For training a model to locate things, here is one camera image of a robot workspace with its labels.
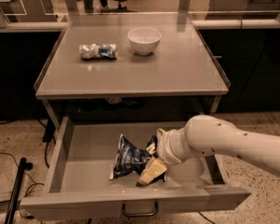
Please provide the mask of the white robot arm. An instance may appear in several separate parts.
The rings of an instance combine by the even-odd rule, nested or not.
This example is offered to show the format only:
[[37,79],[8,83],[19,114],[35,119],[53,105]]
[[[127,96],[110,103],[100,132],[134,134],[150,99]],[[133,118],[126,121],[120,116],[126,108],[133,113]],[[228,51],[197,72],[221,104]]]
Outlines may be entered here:
[[157,156],[138,183],[148,185],[169,166],[215,154],[236,157],[280,177],[280,136],[252,133],[208,115],[197,115],[179,129],[157,130]]

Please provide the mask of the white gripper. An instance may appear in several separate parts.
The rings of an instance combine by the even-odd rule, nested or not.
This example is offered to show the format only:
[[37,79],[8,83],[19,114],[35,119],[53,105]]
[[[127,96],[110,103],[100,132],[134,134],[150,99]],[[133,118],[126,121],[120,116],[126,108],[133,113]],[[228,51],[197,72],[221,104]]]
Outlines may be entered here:
[[187,141],[185,129],[165,131],[158,128],[157,154],[159,158],[151,158],[138,178],[140,185],[148,185],[155,178],[167,171],[167,165],[176,165],[191,157],[191,150]]

